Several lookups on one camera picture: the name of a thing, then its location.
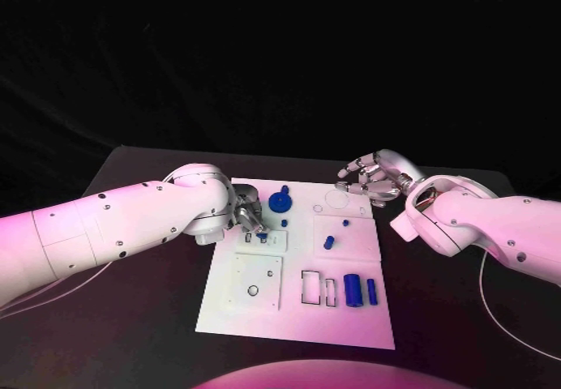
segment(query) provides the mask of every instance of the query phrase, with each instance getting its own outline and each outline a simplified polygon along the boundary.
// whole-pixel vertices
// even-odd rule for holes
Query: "small blue part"
[[[345,283],[345,299],[348,306],[358,308],[362,306],[361,277],[358,274],[346,274],[342,281]]]
[[[273,212],[284,213],[293,206],[293,199],[289,196],[289,187],[283,185],[280,192],[273,193],[269,198],[269,207]]]
[[[367,280],[367,285],[368,285],[368,300],[371,301],[371,306],[377,306],[378,305],[377,286],[374,285],[372,278]]]
[[[325,240],[323,248],[326,250],[331,250],[335,242],[336,242],[336,239],[332,236],[328,236],[328,239]]]

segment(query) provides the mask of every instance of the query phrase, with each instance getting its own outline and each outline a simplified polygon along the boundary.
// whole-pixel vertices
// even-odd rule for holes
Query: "black curtain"
[[[3,2],[2,215],[80,197],[121,144],[332,160],[390,148],[558,197],[541,20],[502,2],[182,7]]]

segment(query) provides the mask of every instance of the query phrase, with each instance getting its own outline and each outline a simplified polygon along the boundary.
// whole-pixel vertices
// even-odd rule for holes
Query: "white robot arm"
[[[339,177],[355,170],[359,184],[338,182],[339,190],[368,195],[377,207],[407,196],[406,210],[391,222],[407,242],[421,237],[447,257],[469,245],[481,246],[506,267],[561,284],[561,203],[498,198],[466,177],[427,177],[391,150],[356,159]]]
[[[231,184],[212,165],[0,219],[0,307],[72,274],[162,245],[181,233],[201,245],[235,224],[269,231],[253,186]]]

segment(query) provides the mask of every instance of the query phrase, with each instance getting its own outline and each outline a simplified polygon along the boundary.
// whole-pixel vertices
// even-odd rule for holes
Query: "white cable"
[[[519,340],[508,331],[508,329],[502,326],[502,324],[499,323],[499,321],[496,320],[493,314],[491,313],[491,309],[488,307],[488,301],[485,300],[485,294],[483,294],[483,267],[485,267],[485,260],[488,258],[488,250],[485,251],[485,255],[483,255],[483,259],[482,259],[482,269],[479,271],[479,293],[482,294],[482,300],[483,300],[483,304],[485,304],[485,309],[488,310],[488,314],[491,316],[491,318],[493,319],[496,325],[501,327],[501,329],[505,331],[506,335],[511,336],[512,339],[517,340],[517,342],[522,343],[528,348],[531,348],[535,352],[538,352],[540,354],[545,355],[547,357],[550,357],[551,359],[556,359],[556,361],[561,361],[561,358],[560,357],[554,357],[551,354],[545,353],[544,351],[538,350],[534,346],[531,346],[527,342],[524,342],[522,340]]]
[[[49,302],[54,302],[57,301],[59,298],[62,298],[64,296],[68,296],[72,292],[75,292],[77,290],[80,290],[103,273],[103,271],[108,268],[108,265],[111,264],[113,262],[110,262],[104,267],[103,269],[74,288],[71,289],[67,293],[62,293],[59,296],[57,296],[55,298],[52,298],[51,300],[46,300],[44,302],[41,302],[39,304],[35,304],[33,306],[29,306],[28,308],[23,308],[22,310],[18,310],[16,312],[12,312],[9,314],[6,314],[5,316],[0,316],[0,320],[3,318],[7,318],[9,316],[15,315],[15,314],[19,314],[20,312],[25,312],[26,310],[32,310],[33,308],[36,308],[38,306],[44,306],[45,304],[48,304]]]
[[[67,278],[61,278],[59,280],[57,280],[55,282],[52,282],[42,290],[39,290],[38,292],[35,292],[33,294],[31,294],[29,296],[26,296],[25,298],[20,298],[19,300],[16,300],[15,302],[12,302],[12,304],[7,304],[6,306],[2,306],[0,307],[0,312],[3,310],[7,310],[9,308],[12,308],[13,306],[16,306],[18,304],[22,304],[25,301],[31,300],[33,297],[39,296],[44,292],[46,292],[51,288],[54,288],[64,280],[67,280]]]

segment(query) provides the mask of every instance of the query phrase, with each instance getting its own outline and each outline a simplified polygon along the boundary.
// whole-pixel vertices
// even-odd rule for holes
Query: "black table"
[[[85,195],[162,180],[181,165],[215,164],[228,177],[300,182],[336,181],[346,162],[119,147]],[[498,172],[423,168],[470,177],[511,195]],[[293,359],[345,359],[397,365],[469,387],[560,387],[561,364],[501,332],[478,293],[483,251],[440,256],[390,226],[403,210],[395,200],[374,209],[397,350],[222,336],[195,332],[214,245],[182,236],[117,261],[75,293],[0,320],[0,386],[16,388],[192,387],[253,365]],[[45,299],[78,285],[98,269],[75,275]],[[554,310],[561,290],[505,269],[485,270],[491,308],[515,334],[561,354]]]

